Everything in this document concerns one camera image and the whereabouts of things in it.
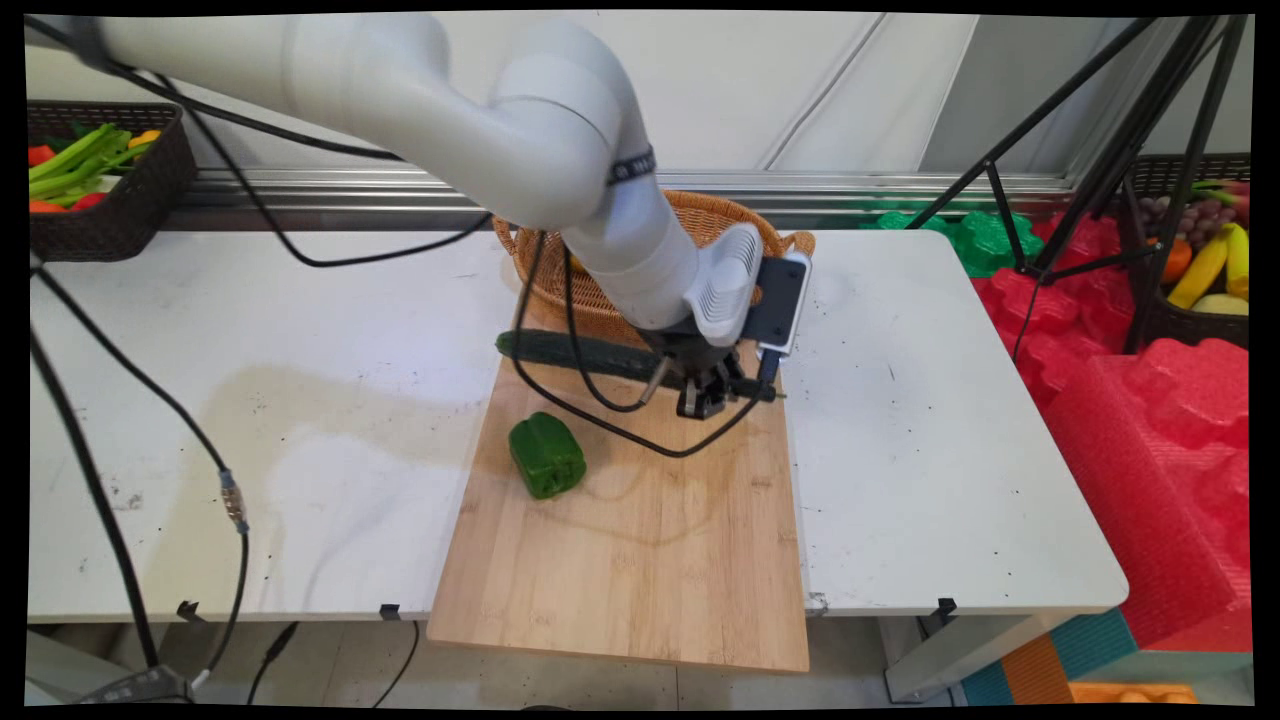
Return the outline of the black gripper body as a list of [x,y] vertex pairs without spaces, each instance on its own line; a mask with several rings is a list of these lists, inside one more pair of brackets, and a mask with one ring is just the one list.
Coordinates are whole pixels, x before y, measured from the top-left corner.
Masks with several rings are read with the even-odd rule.
[[682,389],[691,380],[703,392],[703,374],[707,370],[736,370],[736,392],[737,384],[748,379],[736,347],[714,346],[696,329],[640,329],[640,337],[655,354],[669,359],[662,384],[672,389]]

